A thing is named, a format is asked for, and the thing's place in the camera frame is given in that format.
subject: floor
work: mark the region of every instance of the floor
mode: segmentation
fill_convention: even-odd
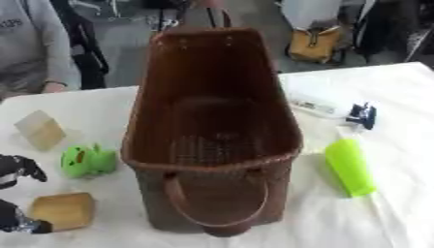
[[[90,10],[77,8],[95,23],[100,45],[111,65],[107,77],[108,87],[137,85],[145,73],[146,46],[153,33],[147,19],[150,16],[156,17],[157,13],[139,8],[140,3],[137,1],[120,3],[124,16],[130,17],[125,19],[109,20],[109,6],[103,6],[104,11],[100,16],[95,16]],[[273,0],[224,0],[224,5],[234,26],[253,27],[262,33],[276,71],[289,73],[336,68],[331,65],[294,62],[284,55],[291,27]],[[192,12],[191,16],[195,25],[207,24],[203,11]],[[383,52],[374,56],[370,65],[396,62],[398,58],[392,52]],[[366,66],[364,59],[350,52],[346,63],[340,67],[359,66]]]

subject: brown wicker basket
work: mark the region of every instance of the brown wicker basket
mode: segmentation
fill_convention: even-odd
[[[231,236],[281,219],[301,134],[252,29],[151,41],[123,160],[151,224]]]

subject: lime green cup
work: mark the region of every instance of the lime green cup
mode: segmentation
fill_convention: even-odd
[[[351,197],[364,196],[376,190],[356,140],[340,139],[331,144],[325,149],[325,158]]]

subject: table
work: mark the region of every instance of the table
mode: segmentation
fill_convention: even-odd
[[[371,196],[348,199],[315,154],[336,139],[336,121],[296,111],[306,150],[294,163],[284,221],[232,238],[158,232],[149,226],[133,171],[125,165],[93,180],[71,180],[59,170],[69,144],[99,142],[120,147],[137,88],[114,88],[17,97],[0,106],[0,152],[34,158],[49,181],[21,178],[0,198],[26,209],[38,197],[89,192],[97,200],[91,227],[48,235],[0,233],[0,247],[152,248],[388,248],[434,245],[434,74],[419,63],[297,73],[283,85],[320,78],[348,87],[379,109],[376,128],[357,137],[378,186]],[[66,129],[68,138],[47,153],[35,151],[14,128],[42,109]]]

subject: person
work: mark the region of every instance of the person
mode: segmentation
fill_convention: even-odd
[[[79,89],[70,40],[49,0],[0,1],[0,101]]]

